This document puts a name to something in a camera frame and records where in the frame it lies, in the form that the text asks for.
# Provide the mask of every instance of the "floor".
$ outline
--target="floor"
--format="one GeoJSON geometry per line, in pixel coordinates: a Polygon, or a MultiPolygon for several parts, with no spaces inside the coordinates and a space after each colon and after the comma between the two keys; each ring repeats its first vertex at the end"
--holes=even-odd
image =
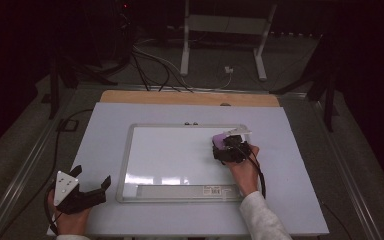
{"type": "MultiPolygon", "coordinates": [[[[269,90],[297,80],[318,43],[317,39],[311,38],[270,36],[263,52],[268,79],[260,81],[252,56],[255,39],[233,35],[214,40],[214,36],[205,34],[197,37],[199,38],[200,41],[192,44],[189,75],[183,78],[176,75],[178,80],[172,75],[163,90],[187,91],[183,86],[188,86],[192,91],[267,94],[269,90]],[[226,66],[233,68],[231,74],[224,72],[226,66]]],[[[182,42],[171,39],[162,44],[152,39],[141,39],[135,44],[135,51],[158,57],[176,72],[173,65],[180,67],[182,42]]],[[[149,88],[157,91],[166,80],[165,68],[160,63],[139,57],[138,62],[149,78],[148,82],[155,82],[149,88]]],[[[84,76],[81,78],[77,89],[61,91],[61,108],[56,119],[93,108],[106,89],[145,90],[137,64],[133,60],[122,71],[108,76],[109,80],[118,83],[115,87],[100,85],[84,76]]],[[[383,172],[348,111],[341,93],[336,92],[334,132],[329,133],[320,120],[323,99],[321,102],[309,102],[305,99],[309,87],[311,83],[279,96],[279,101],[290,120],[331,232],[319,238],[384,239],[383,172]]],[[[57,121],[48,120],[50,106],[41,103],[42,97],[49,93],[49,77],[40,81],[37,88],[38,97],[0,140],[0,201],[7,192],[7,187],[13,185],[12,181],[22,164],[26,160],[37,159],[30,166],[32,174],[26,177],[25,184],[21,184],[20,191],[10,197],[17,201],[5,204],[0,202],[0,211],[8,208],[8,214],[5,214],[8,216],[0,217],[0,230],[8,226],[0,239],[51,239],[46,236],[43,191],[23,212],[18,213],[39,189],[52,168],[57,139],[57,169],[71,168],[90,118],[90,112],[78,114],[77,131],[58,136],[54,131],[57,121]],[[15,220],[11,225],[2,223],[8,219],[15,220]]],[[[317,238],[294,236],[294,239],[317,238]]]]}

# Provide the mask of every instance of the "whiteboard tray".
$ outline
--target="whiteboard tray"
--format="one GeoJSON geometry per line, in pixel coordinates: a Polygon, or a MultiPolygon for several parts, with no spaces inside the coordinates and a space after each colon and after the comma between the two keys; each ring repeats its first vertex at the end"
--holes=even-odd
{"type": "MultiPolygon", "coordinates": [[[[134,202],[240,201],[226,166],[214,159],[212,137],[231,125],[133,124],[116,198],[134,202]]],[[[249,135],[242,139],[250,142],[249,135]]]]}

